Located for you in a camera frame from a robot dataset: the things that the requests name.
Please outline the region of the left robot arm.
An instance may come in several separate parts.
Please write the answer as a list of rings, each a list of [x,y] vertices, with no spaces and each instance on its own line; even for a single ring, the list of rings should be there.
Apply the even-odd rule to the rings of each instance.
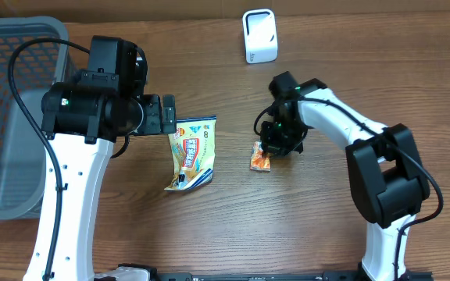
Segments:
[[[146,94],[148,63],[135,43],[95,36],[87,67],[57,82],[41,100],[33,129],[45,147],[46,174],[34,253],[27,280],[154,280],[143,265],[95,273],[92,244],[106,167],[119,137],[171,134],[171,95]]]

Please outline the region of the white blue wipes pack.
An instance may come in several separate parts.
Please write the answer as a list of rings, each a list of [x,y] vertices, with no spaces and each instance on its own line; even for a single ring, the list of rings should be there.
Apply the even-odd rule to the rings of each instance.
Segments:
[[[177,130],[169,135],[173,156],[173,179],[167,192],[185,192],[213,180],[216,116],[177,120]]]

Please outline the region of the orange Kleenex tissue pack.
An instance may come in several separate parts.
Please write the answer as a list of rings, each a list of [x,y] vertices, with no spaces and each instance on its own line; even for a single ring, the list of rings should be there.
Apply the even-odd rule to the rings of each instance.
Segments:
[[[252,145],[250,170],[266,173],[271,170],[270,156],[263,150],[260,140]]]

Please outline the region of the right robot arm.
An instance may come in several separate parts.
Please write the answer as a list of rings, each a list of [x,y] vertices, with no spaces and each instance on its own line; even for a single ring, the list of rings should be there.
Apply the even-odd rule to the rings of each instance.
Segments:
[[[345,152],[352,200],[366,220],[366,250],[355,272],[326,272],[325,280],[431,280],[429,272],[405,267],[408,228],[430,188],[412,132],[359,114],[317,79],[298,83],[284,72],[269,85],[271,121],[255,121],[264,154],[303,151],[311,129]]]

